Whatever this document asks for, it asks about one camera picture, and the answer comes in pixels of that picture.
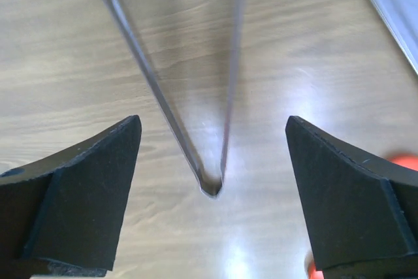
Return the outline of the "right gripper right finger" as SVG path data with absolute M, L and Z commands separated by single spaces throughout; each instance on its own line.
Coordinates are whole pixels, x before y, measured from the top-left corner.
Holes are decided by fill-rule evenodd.
M 325 278 L 417 277 L 417 171 L 298 116 L 285 134 L 310 239 Z

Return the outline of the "metal tongs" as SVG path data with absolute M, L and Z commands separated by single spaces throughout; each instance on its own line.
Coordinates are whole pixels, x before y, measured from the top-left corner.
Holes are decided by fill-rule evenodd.
M 223 126 L 223 140 L 219 161 L 220 175 L 216 180 L 210 178 L 204 169 L 202 159 L 186 131 L 181 126 L 172 107 L 169 105 L 159 83 L 156 72 L 152 69 L 144 50 L 142 49 L 134 29 L 128 19 L 128 15 L 123 8 L 120 0 L 103 0 L 109 13 L 118 26 L 122 37 L 125 39 L 131 54 L 133 55 L 143 77 L 146 79 L 160 109 L 163 113 L 171 131 L 176 139 L 185 159 L 187 160 L 201 191 L 209 197 L 217 197 L 223 189 L 225 173 L 227 170 L 227 160 L 229 153 L 229 142 L 231 137 L 231 122 L 233 117 L 234 98 L 238 85 L 238 75 L 240 72 L 242 28 L 244 25 L 244 13 L 246 0 L 234 0 L 233 2 L 233 30 L 231 34 L 231 44 L 229 53 L 229 78 L 227 86 L 227 105 L 225 110 L 225 122 Z

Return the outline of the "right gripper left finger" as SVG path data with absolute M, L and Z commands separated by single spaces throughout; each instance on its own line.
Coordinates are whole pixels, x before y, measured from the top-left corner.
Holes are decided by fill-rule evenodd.
M 128 116 L 1 174 L 3 278 L 100 278 L 113 269 L 141 131 Z

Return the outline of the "orange box lid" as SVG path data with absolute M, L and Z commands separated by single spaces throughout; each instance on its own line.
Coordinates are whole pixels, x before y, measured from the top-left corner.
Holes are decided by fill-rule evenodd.
M 387 158 L 392 163 L 417 171 L 417 154 L 399 153 Z M 309 251 L 304 261 L 306 277 L 309 279 L 324 279 L 323 271 L 316 267 L 313 253 Z

